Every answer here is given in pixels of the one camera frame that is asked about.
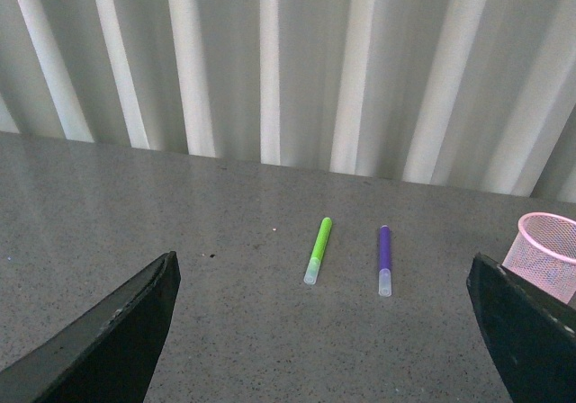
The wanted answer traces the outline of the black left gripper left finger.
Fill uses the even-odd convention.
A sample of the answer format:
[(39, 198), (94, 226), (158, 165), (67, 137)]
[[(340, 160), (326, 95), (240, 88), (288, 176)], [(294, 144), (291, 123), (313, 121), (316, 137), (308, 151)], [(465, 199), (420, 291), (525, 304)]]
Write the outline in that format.
[(163, 254), (43, 345), (1, 372), (3, 402), (141, 402), (180, 283)]

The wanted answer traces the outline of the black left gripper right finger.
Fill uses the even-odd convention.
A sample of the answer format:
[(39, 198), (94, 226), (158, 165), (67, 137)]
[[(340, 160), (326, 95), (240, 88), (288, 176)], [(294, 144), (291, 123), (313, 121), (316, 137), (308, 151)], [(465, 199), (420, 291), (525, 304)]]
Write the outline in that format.
[(514, 402), (575, 400), (575, 309), (478, 253), (467, 290), (481, 335)]

